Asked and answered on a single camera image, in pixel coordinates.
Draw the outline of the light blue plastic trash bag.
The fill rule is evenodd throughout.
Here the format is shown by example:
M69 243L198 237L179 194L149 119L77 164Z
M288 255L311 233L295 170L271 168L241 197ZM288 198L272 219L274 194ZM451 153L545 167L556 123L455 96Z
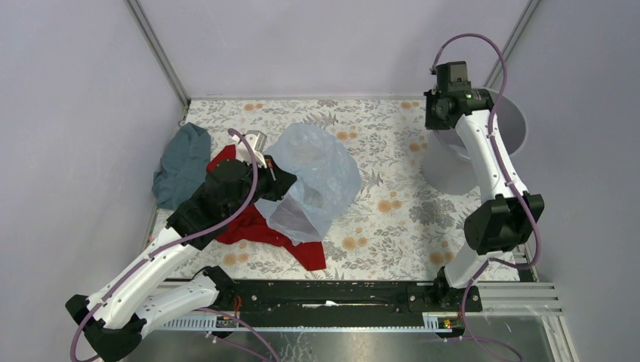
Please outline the light blue plastic trash bag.
M257 210L295 246L323 241L362 189L355 159L335 135L304 123L289 125L266 154L297 181L280 201L258 201Z

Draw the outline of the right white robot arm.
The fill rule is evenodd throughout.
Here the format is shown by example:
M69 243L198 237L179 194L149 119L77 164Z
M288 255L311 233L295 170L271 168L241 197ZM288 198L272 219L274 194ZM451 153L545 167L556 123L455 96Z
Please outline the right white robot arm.
M478 181L481 206L463 224L466 240L452 262L433 281L430 299L442 310L460 307L489 263L530 236L539 237L537 221L545 207L512 165L502 140L497 105L500 97L474 88L464 61L434 66L435 87L425 93L426 129L455 130L461 138Z

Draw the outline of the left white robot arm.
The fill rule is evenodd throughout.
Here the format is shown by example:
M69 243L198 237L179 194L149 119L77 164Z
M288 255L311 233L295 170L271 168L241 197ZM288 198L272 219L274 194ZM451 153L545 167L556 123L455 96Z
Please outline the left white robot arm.
M157 238L113 281L90 296L65 304L103 361L128 356L153 330L193 310L224 310L235 302L236 283L221 267L206 267L186 284L152 296L179 265L205 249L245 207L260 199L280 201L297 181L269 156L266 166L237 159L218 162L192 197L168 217Z

